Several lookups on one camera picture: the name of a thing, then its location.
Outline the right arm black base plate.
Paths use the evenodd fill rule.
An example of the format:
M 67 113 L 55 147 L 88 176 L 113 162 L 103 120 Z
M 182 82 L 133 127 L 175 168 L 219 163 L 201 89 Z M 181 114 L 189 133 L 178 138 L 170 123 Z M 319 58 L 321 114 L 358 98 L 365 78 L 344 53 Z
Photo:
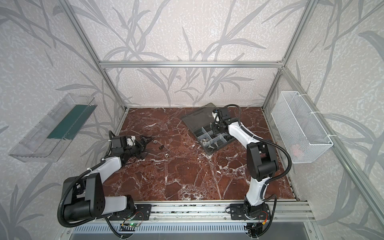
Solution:
M 258 206 L 249 206 L 247 204 L 230 204 L 231 220 L 260 220 L 264 222 L 269 220 L 270 209 L 266 203 Z

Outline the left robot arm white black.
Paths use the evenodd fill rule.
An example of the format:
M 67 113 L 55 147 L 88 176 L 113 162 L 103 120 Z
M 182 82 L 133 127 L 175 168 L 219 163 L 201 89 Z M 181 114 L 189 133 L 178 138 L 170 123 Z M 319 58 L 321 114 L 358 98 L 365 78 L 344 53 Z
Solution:
M 64 181 L 57 217 L 64 227 L 76 227 L 113 213 L 134 213 L 136 206 L 131 196 L 107 197 L 103 183 L 120 168 L 143 160 L 151 137 L 115 136 L 110 133 L 109 149 L 99 164 L 76 177 Z

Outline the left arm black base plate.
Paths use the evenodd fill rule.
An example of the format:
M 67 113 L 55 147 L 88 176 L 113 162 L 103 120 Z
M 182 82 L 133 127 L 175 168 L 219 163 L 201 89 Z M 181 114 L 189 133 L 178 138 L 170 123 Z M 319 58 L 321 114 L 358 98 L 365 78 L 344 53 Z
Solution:
M 110 221 L 148 221 L 151 214 L 151 204 L 138 204 L 135 210 L 124 210 L 121 212 L 113 213 L 109 217 Z

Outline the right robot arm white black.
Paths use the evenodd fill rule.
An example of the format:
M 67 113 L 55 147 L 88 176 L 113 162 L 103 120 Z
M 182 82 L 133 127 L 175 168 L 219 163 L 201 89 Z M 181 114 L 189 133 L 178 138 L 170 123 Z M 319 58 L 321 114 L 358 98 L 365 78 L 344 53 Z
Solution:
M 251 175 L 249 190 L 245 196 L 245 213 L 250 217 L 262 210 L 267 181 L 279 169 L 276 150 L 262 138 L 249 131 L 237 118 L 232 118 L 227 108 L 213 110 L 214 134 L 226 133 L 238 140 L 247 151 L 247 168 Z

